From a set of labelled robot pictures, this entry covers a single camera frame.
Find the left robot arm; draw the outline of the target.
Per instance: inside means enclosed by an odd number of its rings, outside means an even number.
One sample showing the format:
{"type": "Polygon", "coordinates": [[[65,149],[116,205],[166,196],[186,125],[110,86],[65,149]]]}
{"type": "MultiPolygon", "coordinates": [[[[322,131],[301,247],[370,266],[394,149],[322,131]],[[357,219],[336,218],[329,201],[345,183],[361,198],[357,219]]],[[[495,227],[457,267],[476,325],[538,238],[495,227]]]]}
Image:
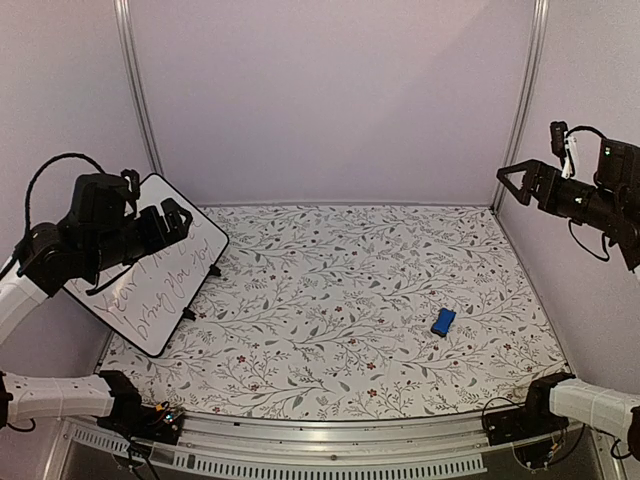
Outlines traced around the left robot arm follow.
{"type": "MultiPolygon", "coordinates": [[[[91,293],[104,290],[99,277],[116,265],[138,261],[188,237],[192,214],[168,198],[159,206],[139,208],[140,177],[125,169],[107,173],[94,159],[69,152],[52,157],[46,167],[67,159],[94,169],[76,179],[68,213],[58,222],[33,224],[30,183],[24,201],[24,233],[1,268],[1,337],[7,339],[32,311],[53,298],[69,281],[82,279],[91,293]]],[[[168,409],[143,404],[127,376],[107,370],[82,378],[1,375],[1,425],[33,431],[21,421],[39,417],[93,416],[100,427],[127,440],[157,439],[178,431],[168,409]]]]}

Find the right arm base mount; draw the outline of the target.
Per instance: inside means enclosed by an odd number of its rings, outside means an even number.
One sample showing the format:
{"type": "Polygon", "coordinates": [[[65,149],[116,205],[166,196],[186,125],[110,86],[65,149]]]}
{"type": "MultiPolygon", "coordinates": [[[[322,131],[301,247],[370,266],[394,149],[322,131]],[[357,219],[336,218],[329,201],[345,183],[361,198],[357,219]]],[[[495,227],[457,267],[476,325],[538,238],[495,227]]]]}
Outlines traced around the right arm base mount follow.
{"type": "Polygon", "coordinates": [[[566,417],[539,413],[506,397],[490,399],[481,412],[489,445],[511,445],[516,461],[528,470],[551,466],[564,446],[569,424],[566,417]]]}

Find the left aluminium corner post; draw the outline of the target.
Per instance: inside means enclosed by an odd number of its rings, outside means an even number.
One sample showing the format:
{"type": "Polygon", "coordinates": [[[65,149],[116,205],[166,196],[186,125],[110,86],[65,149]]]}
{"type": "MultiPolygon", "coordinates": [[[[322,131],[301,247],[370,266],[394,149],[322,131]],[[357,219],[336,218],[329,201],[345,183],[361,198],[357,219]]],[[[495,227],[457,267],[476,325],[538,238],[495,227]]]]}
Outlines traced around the left aluminium corner post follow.
{"type": "Polygon", "coordinates": [[[125,72],[143,147],[151,170],[154,173],[163,175],[164,169],[153,131],[136,51],[130,2],[127,0],[114,0],[113,4],[125,72]]]}

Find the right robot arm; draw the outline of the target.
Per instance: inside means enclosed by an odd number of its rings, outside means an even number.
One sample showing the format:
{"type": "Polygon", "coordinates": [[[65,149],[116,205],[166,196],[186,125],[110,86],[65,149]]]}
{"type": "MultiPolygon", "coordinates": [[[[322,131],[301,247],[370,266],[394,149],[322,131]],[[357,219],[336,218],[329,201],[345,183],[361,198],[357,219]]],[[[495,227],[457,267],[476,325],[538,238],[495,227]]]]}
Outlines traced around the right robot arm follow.
{"type": "MultiPolygon", "coordinates": [[[[559,167],[530,159],[498,169],[496,177],[522,205],[535,201],[539,210],[566,220],[568,227],[588,226],[601,234],[598,260],[619,248],[628,271],[639,272],[639,148],[613,140],[600,130],[563,121],[550,125],[551,150],[559,167]],[[576,134],[589,132],[600,140],[592,183],[576,179],[576,134]]],[[[533,380],[522,406],[490,414],[483,427],[493,444],[544,435],[566,428],[570,421],[625,444],[626,456],[639,456],[639,398],[598,387],[568,372],[533,380]]]]}

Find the white whiteboard black frame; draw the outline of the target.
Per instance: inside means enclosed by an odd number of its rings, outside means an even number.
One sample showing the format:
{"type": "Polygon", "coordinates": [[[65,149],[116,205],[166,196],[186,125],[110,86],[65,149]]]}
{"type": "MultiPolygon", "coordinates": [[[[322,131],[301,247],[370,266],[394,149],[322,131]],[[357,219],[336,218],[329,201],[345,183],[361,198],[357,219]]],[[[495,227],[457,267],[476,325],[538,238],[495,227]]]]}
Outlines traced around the white whiteboard black frame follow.
{"type": "Polygon", "coordinates": [[[150,174],[141,182],[140,209],[175,200],[193,216],[181,242],[138,261],[132,270],[116,265],[100,274],[110,286],[89,296],[91,285],[69,281],[63,290],[145,355],[162,354],[192,301],[229,245],[229,236],[168,181],[150,174]]]}

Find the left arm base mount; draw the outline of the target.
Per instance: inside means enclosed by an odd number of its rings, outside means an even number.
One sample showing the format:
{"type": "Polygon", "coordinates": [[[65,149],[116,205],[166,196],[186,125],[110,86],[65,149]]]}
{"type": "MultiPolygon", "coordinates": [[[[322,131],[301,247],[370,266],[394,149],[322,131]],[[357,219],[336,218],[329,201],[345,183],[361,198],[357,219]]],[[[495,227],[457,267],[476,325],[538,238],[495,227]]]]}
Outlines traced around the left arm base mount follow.
{"type": "Polygon", "coordinates": [[[148,440],[176,445],[183,419],[168,408],[157,410],[133,401],[115,401],[111,412],[96,419],[97,426],[125,440],[148,440]]]}

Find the right aluminium corner post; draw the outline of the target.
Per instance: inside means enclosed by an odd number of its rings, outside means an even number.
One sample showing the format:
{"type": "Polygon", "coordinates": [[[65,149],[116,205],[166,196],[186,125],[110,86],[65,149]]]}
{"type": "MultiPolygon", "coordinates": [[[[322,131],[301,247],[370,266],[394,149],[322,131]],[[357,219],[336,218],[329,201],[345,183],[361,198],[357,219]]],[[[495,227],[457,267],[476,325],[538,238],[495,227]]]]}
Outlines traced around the right aluminium corner post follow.
{"type": "Polygon", "coordinates": [[[524,76],[501,168],[516,163],[534,97],[546,37],[549,0],[534,2],[524,76]]]}

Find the front aluminium rail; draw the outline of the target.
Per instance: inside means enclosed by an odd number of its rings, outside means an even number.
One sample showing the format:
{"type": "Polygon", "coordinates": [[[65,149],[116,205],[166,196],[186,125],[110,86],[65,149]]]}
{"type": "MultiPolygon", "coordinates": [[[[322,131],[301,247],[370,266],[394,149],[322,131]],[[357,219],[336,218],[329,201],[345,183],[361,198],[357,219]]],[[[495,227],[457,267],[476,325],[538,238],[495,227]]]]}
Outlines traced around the front aluminium rail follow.
{"type": "Polygon", "coordinates": [[[636,479],[612,439],[574,424],[559,463],[533,464],[552,436],[493,446],[477,413],[404,420],[280,421],[188,414],[176,444],[62,423],[47,479],[636,479]]]}

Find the aluminium corner post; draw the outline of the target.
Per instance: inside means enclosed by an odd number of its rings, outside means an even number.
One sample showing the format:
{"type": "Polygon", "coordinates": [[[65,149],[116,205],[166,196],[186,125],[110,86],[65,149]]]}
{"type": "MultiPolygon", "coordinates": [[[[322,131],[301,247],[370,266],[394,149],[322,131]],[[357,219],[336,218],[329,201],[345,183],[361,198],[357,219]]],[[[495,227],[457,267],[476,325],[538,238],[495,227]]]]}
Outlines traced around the aluminium corner post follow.
{"type": "Polygon", "coordinates": [[[143,147],[151,170],[154,173],[163,175],[164,169],[153,131],[136,51],[130,2],[127,0],[114,0],[113,4],[125,72],[143,147]]]}
{"type": "Polygon", "coordinates": [[[534,97],[546,37],[549,0],[534,2],[524,76],[501,168],[516,163],[534,97]]]}

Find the blue whiteboard eraser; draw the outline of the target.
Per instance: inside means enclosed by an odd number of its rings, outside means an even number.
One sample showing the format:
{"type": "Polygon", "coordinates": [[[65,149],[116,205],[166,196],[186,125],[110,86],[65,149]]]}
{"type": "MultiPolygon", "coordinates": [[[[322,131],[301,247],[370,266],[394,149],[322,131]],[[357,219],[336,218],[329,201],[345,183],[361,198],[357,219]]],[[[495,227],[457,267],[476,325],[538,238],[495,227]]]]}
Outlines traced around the blue whiteboard eraser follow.
{"type": "Polygon", "coordinates": [[[451,328],[453,321],[455,320],[455,317],[456,317],[455,311],[452,311],[446,308],[441,308],[438,312],[438,316],[435,322],[431,326],[431,332],[439,337],[445,338],[449,333],[449,330],[451,328]]]}

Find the floral patterned table mat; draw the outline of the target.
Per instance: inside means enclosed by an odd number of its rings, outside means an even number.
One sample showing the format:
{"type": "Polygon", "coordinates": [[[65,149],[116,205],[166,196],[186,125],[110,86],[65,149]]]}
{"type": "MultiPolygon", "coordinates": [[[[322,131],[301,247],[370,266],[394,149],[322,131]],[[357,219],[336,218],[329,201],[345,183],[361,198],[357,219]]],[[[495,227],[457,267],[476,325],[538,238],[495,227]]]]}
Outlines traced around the floral patterned table mat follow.
{"type": "Polygon", "coordinates": [[[567,368],[519,262],[479,207],[218,207],[229,236],[164,353],[104,357],[149,403],[312,421],[417,418],[521,401],[567,368]],[[441,308],[448,335],[431,332],[441,308]]]}

